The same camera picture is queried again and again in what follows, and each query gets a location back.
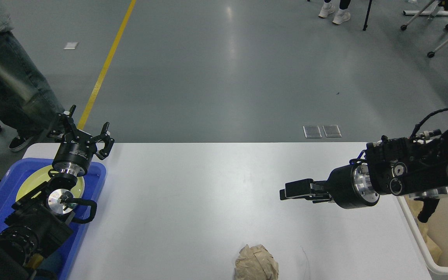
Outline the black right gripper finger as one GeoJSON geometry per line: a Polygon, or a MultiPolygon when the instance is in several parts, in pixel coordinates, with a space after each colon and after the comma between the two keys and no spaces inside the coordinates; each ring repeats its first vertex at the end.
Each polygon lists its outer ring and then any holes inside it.
{"type": "Polygon", "coordinates": [[[314,181],[311,178],[288,182],[280,190],[280,200],[305,199],[312,203],[333,202],[332,195],[325,189],[326,181],[314,181]]]}

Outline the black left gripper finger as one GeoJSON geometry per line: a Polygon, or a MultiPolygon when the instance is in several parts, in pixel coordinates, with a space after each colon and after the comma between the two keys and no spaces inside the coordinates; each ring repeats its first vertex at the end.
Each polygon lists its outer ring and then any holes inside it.
{"type": "Polygon", "coordinates": [[[101,129],[101,132],[92,137],[92,144],[96,148],[96,152],[94,153],[98,159],[101,161],[107,158],[110,155],[111,149],[114,145],[114,139],[110,136],[109,132],[109,122],[105,122],[101,129]],[[102,142],[104,144],[103,148],[97,148],[96,144],[102,142]]]}
{"type": "Polygon", "coordinates": [[[64,112],[55,115],[46,133],[47,138],[63,140],[67,134],[77,130],[73,120],[73,113],[75,112],[76,107],[76,105],[72,105],[69,110],[65,110],[64,112]]]}

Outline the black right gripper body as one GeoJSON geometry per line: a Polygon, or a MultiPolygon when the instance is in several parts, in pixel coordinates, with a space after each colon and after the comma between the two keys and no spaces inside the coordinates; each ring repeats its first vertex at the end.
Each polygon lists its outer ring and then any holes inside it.
{"type": "Polygon", "coordinates": [[[332,170],[327,179],[327,191],[343,209],[375,206],[380,199],[365,164],[349,164],[332,170]]]}

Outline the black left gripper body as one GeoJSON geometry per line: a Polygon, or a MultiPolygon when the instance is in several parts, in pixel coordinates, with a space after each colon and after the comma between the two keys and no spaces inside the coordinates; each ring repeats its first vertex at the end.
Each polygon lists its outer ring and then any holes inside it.
{"type": "Polygon", "coordinates": [[[88,173],[93,155],[97,151],[93,136],[84,131],[78,135],[72,132],[61,137],[57,154],[52,161],[52,168],[57,172],[69,173],[75,177],[83,177],[88,173]]]}

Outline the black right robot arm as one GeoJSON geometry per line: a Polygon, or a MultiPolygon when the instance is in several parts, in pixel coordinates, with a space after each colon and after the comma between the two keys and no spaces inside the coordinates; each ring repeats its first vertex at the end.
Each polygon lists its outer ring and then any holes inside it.
{"type": "Polygon", "coordinates": [[[383,195],[405,196],[423,202],[418,221],[427,223],[442,198],[448,197],[448,129],[418,130],[432,116],[418,122],[408,137],[368,142],[357,158],[335,168],[327,180],[311,178],[288,182],[280,200],[306,199],[335,203],[343,209],[375,206],[383,195]]]}

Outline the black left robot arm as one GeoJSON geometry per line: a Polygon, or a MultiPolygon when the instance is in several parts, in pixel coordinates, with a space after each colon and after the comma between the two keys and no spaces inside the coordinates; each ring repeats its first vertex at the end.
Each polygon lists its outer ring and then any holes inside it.
{"type": "Polygon", "coordinates": [[[105,122],[98,135],[78,129],[73,113],[76,106],[58,113],[48,137],[60,145],[48,171],[48,180],[12,204],[0,231],[0,280],[33,280],[38,275],[55,279],[40,263],[55,253],[73,235],[71,224],[88,224],[97,213],[93,199],[75,197],[73,187],[87,175],[93,157],[107,158],[114,145],[105,122]]]}

